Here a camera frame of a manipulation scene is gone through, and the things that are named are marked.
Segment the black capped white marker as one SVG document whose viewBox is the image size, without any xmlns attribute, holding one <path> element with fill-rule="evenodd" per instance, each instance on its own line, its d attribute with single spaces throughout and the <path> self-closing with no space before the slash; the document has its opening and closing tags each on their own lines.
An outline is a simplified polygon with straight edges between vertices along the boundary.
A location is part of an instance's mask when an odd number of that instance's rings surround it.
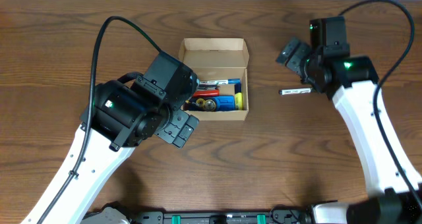
<svg viewBox="0 0 422 224">
<path fill-rule="evenodd" d="M 294 94 L 309 94 L 311 92 L 314 92 L 312 88 L 290 88 L 290 89 L 283 89 L 279 91 L 279 94 L 281 96 L 287 96 L 287 95 L 294 95 Z"/>
</svg>

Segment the red stapler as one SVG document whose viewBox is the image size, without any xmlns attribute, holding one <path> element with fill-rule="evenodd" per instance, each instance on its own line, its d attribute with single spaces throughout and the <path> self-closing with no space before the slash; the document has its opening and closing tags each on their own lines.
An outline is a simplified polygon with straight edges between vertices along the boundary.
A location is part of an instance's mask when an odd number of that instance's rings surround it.
<svg viewBox="0 0 422 224">
<path fill-rule="evenodd" d="M 220 95 L 219 86 L 217 85 L 200 85 L 193 94 L 193 98 L 215 97 Z"/>
</svg>

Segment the blue plastic staple remover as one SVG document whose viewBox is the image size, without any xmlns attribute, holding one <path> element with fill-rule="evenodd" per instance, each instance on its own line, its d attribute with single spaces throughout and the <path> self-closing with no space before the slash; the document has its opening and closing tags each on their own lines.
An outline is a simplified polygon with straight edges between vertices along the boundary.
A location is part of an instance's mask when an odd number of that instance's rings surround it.
<svg viewBox="0 0 422 224">
<path fill-rule="evenodd" d="M 215 96 L 215 97 L 203 97 L 205 99 L 213 99 L 216 103 L 217 103 L 217 110 L 216 111 L 234 111 L 235 110 L 235 102 L 234 102 L 234 97 L 233 96 Z M 186 111 L 190 111 L 187 110 L 188 105 L 187 102 L 185 102 L 185 104 L 183 105 L 183 109 Z"/>
</svg>

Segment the blue capped white marker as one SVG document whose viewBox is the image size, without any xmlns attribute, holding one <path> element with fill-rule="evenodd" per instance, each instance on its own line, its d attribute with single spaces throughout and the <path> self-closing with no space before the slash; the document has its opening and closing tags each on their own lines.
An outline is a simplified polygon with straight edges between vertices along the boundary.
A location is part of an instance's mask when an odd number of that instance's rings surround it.
<svg viewBox="0 0 422 224">
<path fill-rule="evenodd" d="M 240 78 L 230 78 L 230 79 L 221 79 L 221 80 L 202 80 L 200 81 L 200 85 L 220 85 L 220 84 L 240 84 Z"/>
</svg>

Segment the yellow highlighter pen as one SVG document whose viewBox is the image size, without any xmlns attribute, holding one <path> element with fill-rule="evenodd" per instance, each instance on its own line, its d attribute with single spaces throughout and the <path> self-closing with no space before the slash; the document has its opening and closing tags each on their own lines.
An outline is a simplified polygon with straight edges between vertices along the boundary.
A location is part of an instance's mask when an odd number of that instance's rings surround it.
<svg viewBox="0 0 422 224">
<path fill-rule="evenodd" d="M 242 85 L 238 83 L 235 85 L 235 109 L 236 110 L 243 110 L 243 94 L 242 94 Z"/>
</svg>

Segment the brown cardboard box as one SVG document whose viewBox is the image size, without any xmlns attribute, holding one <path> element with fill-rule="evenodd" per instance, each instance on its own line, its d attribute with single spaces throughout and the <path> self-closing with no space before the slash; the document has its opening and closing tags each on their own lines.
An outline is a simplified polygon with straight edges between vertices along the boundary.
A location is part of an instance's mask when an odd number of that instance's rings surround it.
<svg viewBox="0 0 422 224">
<path fill-rule="evenodd" d="M 179 60 L 191 67 L 199 80 L 240 78 L 243 110 L 187 111 L 200 121 L 244 121 L 249 112 L 248 74 L 249 52 L 242 38 L 185 38 L 181 42 Z M 222 96 L 235 95 L 233 84 L 219 86 Z"/>
</svg>

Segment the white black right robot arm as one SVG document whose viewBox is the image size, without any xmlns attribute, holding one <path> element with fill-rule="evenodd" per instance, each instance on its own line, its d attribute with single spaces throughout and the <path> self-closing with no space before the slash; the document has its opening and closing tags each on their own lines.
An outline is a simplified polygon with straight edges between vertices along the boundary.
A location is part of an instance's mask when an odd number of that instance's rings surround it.
<svg viewBox="0 0 422 224">
<path fill-rule="evenodd" d="M 350 55 L 344 17 L 310 21 L 311 42 L 297 38 L 276 59 L 314 92 L 326 94 L 351 134 L 368 198 L 311 205 L 302 223 L 420 223 L 421 175 L 404 152 L 367 56 Z"/>
</svg>

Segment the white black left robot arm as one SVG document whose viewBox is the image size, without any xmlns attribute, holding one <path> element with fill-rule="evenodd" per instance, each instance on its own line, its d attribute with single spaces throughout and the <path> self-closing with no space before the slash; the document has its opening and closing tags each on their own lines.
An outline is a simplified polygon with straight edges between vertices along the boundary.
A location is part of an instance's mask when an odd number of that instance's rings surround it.
<svg viewBox="0 0 422 224">
<path fill-rule="evenodd" d="M 182 110 L 198 87 L 192 69 L 165 52 L 145 74 L 126 74 L 95 87 L 71 148 L 24 223 L 78 223 L 135 148 L 153 135 L 182 148 L 198 119 Z"/>
</svg>

